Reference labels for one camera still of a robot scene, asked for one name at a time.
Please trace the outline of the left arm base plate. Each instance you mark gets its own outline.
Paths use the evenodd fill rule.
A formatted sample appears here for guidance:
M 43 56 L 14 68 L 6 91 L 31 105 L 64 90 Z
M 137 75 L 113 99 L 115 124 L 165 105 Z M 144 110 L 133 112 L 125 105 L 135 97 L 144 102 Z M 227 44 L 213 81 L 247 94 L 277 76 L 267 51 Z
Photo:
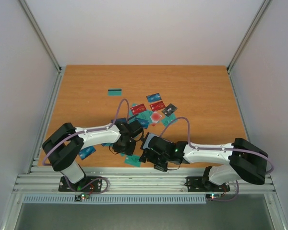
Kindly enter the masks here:
M 100 192 L 102 186 L 102 179 L 96 176 L 87 176 L 80 180 L 79 182 L 73 184 L 71 182 L 70 186 L 67 183 L 66 178 L 63 176 L 60 178 L 58 191 L 59 192 Z

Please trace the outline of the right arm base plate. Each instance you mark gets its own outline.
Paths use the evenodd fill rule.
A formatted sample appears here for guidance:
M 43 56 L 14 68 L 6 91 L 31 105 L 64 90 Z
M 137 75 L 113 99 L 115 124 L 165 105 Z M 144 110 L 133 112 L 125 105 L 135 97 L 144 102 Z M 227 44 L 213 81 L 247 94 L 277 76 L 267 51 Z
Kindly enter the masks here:
M 186 177 L 184 186 L 187 187 L 188 192 L 229 192 L 230 186 L 225 183 L 222 185 L 216 185 L 212 182 L 203 179 L 199 176 Z

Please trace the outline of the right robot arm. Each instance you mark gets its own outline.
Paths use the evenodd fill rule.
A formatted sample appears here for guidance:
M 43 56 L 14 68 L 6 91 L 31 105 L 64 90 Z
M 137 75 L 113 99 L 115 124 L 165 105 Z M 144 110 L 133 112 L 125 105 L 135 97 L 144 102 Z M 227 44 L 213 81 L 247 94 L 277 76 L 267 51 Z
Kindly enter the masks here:
M 206 167 L 202 178 L 202 184 L 208 190 L 236 180 L 255 185 L 265 183 L 268 154 L 243 138 L 222 145 L 202 145 L 187 141 L 171 142 L 149 133 L 141 150 L 139 161 L 148 161 L 162 172 L 168 171 L 168 163 L 212 163 Z

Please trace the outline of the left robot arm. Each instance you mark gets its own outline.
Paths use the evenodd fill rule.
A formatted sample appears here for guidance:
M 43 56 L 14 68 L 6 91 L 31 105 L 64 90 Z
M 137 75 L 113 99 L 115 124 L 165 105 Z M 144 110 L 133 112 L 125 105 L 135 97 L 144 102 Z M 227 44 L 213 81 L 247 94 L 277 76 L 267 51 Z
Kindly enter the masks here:
M 46 153 L 42 163 L 61 172 L 67 177 L 71 187 L 81 191 L 86 188 L 87 178 L 75 161 L 79 153 L 95 145 L 109 143 L 114 153 L 131 156 L 136 147 L 135 138 L 143 133 L 137 120 L 130 124 L 115 121 L 92 128 L 74 127 L 71 123 L 65 123 L 42 144 Z

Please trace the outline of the teal VIP card bottom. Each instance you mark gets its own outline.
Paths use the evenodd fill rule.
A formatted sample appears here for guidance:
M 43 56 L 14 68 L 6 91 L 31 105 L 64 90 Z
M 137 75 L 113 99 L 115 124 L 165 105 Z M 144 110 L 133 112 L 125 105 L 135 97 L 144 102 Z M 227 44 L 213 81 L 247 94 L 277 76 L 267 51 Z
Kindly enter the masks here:
M 140 167 L 141 166 L 141 162 L 139 161 L 140 157 L 133 155 L 133 156 L 126 156 L 125 157 L 125 164 L 134 166 L 134 167 Z

